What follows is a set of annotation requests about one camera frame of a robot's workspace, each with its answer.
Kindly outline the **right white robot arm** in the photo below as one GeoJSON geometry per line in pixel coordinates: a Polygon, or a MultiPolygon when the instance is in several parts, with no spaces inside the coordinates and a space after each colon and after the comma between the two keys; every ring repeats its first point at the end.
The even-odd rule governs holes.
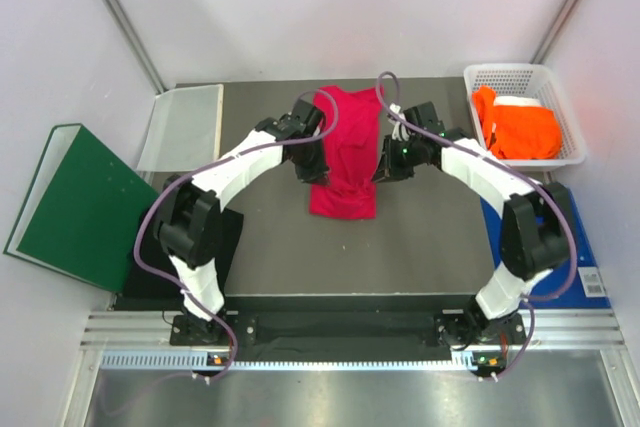
{"type": "Polygon", "coordinates": [[[426,102],[387,109],[394,129],[385,136],[373,180],[398,182],[431,165],[481,197],[501,221],[499,264],[465,309],[467,331],[487,343],[534,287],[575,253],[568,191],[542,186],[495,158],[461,129],[445,129],[426,102]]]}

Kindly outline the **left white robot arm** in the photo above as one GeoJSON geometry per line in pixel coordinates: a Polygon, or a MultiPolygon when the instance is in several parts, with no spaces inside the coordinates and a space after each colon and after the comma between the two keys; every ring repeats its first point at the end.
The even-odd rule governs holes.
{"type": "Polygon", "coordinates": [[[218,313],[224,296],[216,257],[223,248],[223,211],[229,202],[265,172],[288,161],[303,183],[325,185],[329,167],[322,140],[337,127],[332,113],[302,99],[278,119],[266,118],[215,164],[199,169],[183,182],[165,185],[152,233],[176,269],[184,308],[194,316],[192,331],[205,343],[226,334],[227,321],[218,313]]]}

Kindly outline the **pink red t-shirt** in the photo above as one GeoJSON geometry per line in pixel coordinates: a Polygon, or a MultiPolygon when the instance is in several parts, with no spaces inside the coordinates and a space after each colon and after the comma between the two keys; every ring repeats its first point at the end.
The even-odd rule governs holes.
{"type": "Polygon", "coordinates": [[[379,116],[381,105],[373,88],[349,92],[325,86],[313,104],[338,119],[323,139],[329,184],[311,187],[309,212],[339,220],[370,220],[376,217],[379,116]]]}

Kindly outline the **black t-shirt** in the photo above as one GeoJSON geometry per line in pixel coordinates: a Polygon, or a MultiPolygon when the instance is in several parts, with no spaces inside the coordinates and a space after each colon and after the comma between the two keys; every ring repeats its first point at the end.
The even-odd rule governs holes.
{"type": "MultiPolygon", "coordinates": [[[[221,287],[224,287],[241,238],[244,215],[232,209],[225,209],[222,213],[222,220],[223,245],[216,257],[216,271],[218,283],[221,287]]],[[[154,237],[152,226],[149,226],[144,233],[140,256],[151,267],[171,276],[177,276],[177,272],[168,255],[162,250],[160,242],[154,237]]],[[[132,260],[132,267],[122,294],[125,298],[152,300],[177,299],[181,297],[178,286],[163,277],[145,271],[135,260],[132,260]]]]}

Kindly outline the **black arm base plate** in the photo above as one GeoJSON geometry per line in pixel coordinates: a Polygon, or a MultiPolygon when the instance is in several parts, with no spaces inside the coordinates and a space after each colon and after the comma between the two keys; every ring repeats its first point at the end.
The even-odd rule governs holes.
{"type": "Polygon", "coordinates": [[[247,362],[449,360],[452,347],[473,345],[458,313],[231,311],[222,319],[247,362]]]}

